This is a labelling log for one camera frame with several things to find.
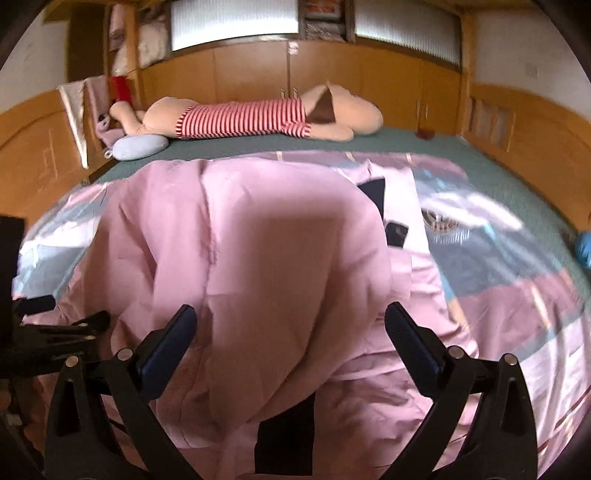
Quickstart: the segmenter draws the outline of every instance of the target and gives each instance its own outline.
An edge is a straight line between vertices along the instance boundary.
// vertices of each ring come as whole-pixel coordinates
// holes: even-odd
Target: blue pillow
[[[574,253],[583,268],[591,269],[591,230],[579,235],[574,243]]]
[[[115,142],[113,156],[120,161],[149,157],[168,147],[168,138],[162,135],[128,135]]]

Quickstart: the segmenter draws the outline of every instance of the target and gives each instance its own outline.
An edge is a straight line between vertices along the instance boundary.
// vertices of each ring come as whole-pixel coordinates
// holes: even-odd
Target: wooden bed frame
[[[84,169],[57,90],[42,93],[0,115],[0,213],[31,225],[75,185],[108,160],[94,133],[85,92],[83,118],[89,168]]]
[[[463,136],[511,170],[578,230],[591,228],[591,123],[551,101],[472,85]]]

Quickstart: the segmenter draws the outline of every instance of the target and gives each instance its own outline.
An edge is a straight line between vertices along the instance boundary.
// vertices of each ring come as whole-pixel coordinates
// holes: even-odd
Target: pink bedsheet
[[[410,169],[389,181],[414,191]],[[416,195],[388,215],[420,219]],[[387,247],[375,205],[323,166],[157,161],[120,182],[59,309],[33,321],[108,310],[109,356],[192,305],[197,338],[152,408],[205,480],[253,475],[258,423],[313,392],[313,476],[375,479],[430,407],[385,333],[385,307],[399,300],[446,345],[477,353],[449,319],[430,255],[413,250],[424,231],[413,235],[404,250]]]

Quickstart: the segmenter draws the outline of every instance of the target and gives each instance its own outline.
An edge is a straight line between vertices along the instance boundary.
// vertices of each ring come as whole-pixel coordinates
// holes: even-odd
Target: red and white striped top
[[[299,98],[194,105],[177,121],[179,138],[223,138],[285,134],[309,137],[310,125]]]

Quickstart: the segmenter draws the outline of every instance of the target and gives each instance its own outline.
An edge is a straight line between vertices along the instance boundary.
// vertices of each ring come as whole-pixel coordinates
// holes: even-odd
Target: black pillow tag
[[[388,222],[386,224],[386,240],[389,247],[404,246],[404,241],[408,235],[408,227],[401,223]]]
[[[384,196],[386,191],[386,179],[373,179],[357,185],[359,190],[366,194],[379,210],[379,215],[384,219]]]

